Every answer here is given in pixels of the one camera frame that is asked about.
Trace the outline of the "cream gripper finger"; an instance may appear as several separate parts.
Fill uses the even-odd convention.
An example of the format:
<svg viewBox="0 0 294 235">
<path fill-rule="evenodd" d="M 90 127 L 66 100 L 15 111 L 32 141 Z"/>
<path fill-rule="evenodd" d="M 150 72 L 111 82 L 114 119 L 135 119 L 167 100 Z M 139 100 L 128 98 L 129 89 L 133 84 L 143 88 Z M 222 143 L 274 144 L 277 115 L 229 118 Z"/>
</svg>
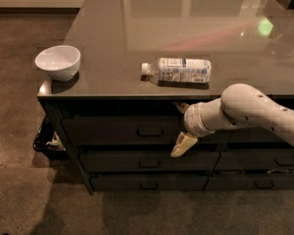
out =
<svg viewBox="0 0 294 235">
<path fill-rule="evenodd" d="M 173 102 L 173 104 L 176 106 L 176 108 L 184 114 L 187 109 L 189 108 L 189 104 L 184 103 L 184 102 Z"/>
<path fill-rule="evenodd" d="M 198 141 L 198 137 L 189 132 L 180 132 L 171 151 L 173 158 L 181 157 Z"/>
</svg>

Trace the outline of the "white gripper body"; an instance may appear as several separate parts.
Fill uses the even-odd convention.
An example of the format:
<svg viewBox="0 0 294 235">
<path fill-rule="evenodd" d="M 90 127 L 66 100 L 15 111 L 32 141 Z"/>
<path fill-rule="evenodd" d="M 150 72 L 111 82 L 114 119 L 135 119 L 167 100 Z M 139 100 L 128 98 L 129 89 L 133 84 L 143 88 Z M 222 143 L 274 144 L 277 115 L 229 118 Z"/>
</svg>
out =
<svg viewBox="0 0 294 235">
<path fill-rule="evenodd" d="M 202 120 L 202 103 L 190 105 L 184 113 L 184 126 L 188 132 L 197 137 L 214 134 L 214 131 L 205 126 Z"/>
</svg>

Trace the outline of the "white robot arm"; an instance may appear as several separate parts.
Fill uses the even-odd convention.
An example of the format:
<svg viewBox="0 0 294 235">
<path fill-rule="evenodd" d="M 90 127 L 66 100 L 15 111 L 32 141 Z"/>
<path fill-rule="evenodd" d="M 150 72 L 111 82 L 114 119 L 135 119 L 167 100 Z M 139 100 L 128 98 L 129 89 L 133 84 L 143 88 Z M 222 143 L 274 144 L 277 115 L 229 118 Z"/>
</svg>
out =
<svg viewBox="0 0 294 235">
<path fill-rule="evenodd" d="M 199 138 L 217 130 L 261 127 L 294 147 L 294 110 L 278 105 L 247 84 L 228 86 L 221 96 L 207 103 L 176 103 L 183 113 L 186 132 L 180 132 L 171 151 L 181 157 Z"/>
</svg>

